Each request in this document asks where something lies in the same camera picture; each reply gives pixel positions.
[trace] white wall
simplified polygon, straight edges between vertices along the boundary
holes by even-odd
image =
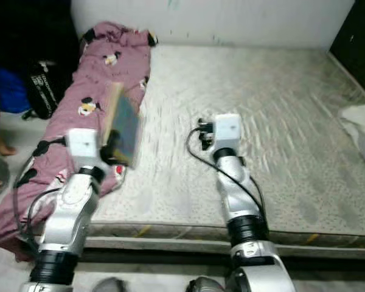
[[[72,0],[79,34],[110,20],[163,43],[328,48],[354,0]]]

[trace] yellow stripe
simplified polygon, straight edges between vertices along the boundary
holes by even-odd
[[[306,245],[309,245],[311,242],[313,242],[314,240],[316,240],[319,237],[319,234],[313,234],[311,235],[307,241],[305,242]]]
[[[143,227],[141,229],[141,231],[138,232],[137,235],[135,235],[134,237],[141,237],[142,235],[144,235],[147,231],[149,231],[151,228],[151,225],[146,225],[145,227]]]

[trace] pink blanket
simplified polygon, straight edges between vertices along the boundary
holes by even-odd
[[[126,96],[139,111],[150,74],[150,46],[155,42],[146,30],[138,32],[108,22],[96,25],[84,35],[82,57],[73,74],[73,84],[65,92],[19,183],[18,209],[22,224],[33,199],[45,190],[61,187],[74,171],[66,147],[51,141],[64,136],[70,128],[102,130],[111,82],[124,83]],[[102,184],[101,195],[119,187],[124,175],[124,166],[113,166],[113,172]],[[17,238],[12,197],[12,192],[7,194],[0,204],[0,247],[14,252],[17,260],[29,260]],[[36,204],[33,226],[51,214],[54,198],[52,193]]]

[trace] white cloth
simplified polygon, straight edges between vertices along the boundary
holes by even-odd
[[[365,159],[365,105],[343,109],[339,118]]]

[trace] mattress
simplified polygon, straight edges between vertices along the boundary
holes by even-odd
[[[365,255],[365,161],[337,118],[364,103],[323,51],[159,45],[137,167],[100,200],[86,245],[227,253],[216,174],[184,142],[198,118],[239,113],[280,253]]]

